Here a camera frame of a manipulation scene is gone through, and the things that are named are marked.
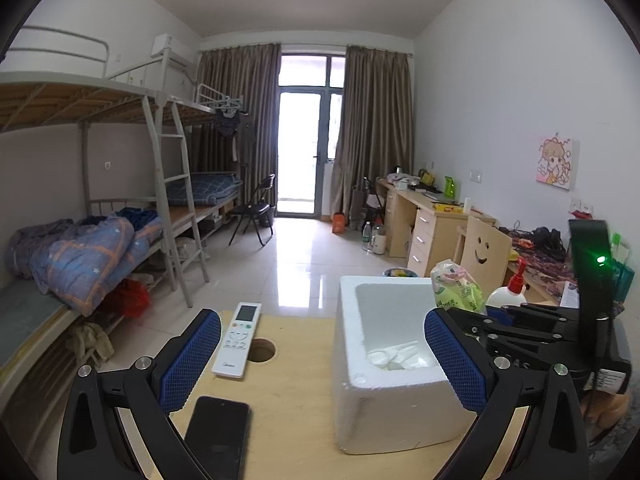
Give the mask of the right hand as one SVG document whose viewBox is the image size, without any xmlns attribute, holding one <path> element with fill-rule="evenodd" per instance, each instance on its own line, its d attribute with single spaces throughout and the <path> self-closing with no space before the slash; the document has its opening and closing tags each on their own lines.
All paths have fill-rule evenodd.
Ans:
<svg viewBox="0 0 640 480">
<path fill-rule="evenodd" d="M 582 417 L 599 432 L 612 428 L 627 413 L 631 395 L 592 390 L 580 402 Z"/>
</svg>

